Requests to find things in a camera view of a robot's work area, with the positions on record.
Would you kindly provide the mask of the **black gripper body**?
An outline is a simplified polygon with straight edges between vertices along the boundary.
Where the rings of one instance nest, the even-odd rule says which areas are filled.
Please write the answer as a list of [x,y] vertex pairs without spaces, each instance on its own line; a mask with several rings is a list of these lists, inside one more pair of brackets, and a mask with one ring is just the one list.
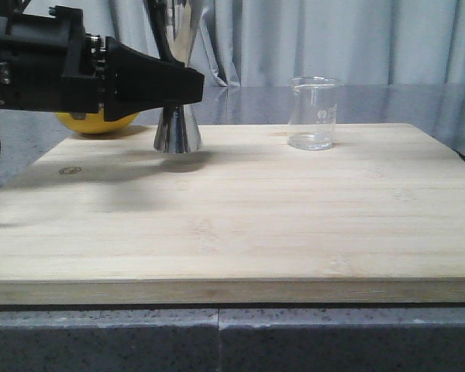
[[0,109],[96,113],[103,107],[108,36],[88,33],[81,9],[48,16],[0,5]]

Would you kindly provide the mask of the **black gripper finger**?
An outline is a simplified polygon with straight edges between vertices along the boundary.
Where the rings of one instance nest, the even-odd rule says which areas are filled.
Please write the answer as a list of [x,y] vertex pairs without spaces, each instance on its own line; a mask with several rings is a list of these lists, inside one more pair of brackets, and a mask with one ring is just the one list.
[[105,43],[105,121],[202,100],[205,76],[200,72],[140,53],[111,37]]
[[174,11],[174,3],[172,1],[146,0],[143,4],[150,21],[160,59],[177,66],[184,66],[184,63],[176,59],[172,54],[167,38],[167,26],[170,26],[171,34],[174,33],[174,24],[168,18],[169,11]]

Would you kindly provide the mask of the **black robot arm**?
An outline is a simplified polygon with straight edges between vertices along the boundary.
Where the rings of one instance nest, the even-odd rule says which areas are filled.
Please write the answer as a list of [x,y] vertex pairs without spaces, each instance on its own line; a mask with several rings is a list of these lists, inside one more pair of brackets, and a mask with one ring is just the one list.
[[104,112],[108,122],[160,107],[200,102],[205,77],[114,38],[86,32],[81,9],[55,6],[51,17],[0,6],[0,109]]

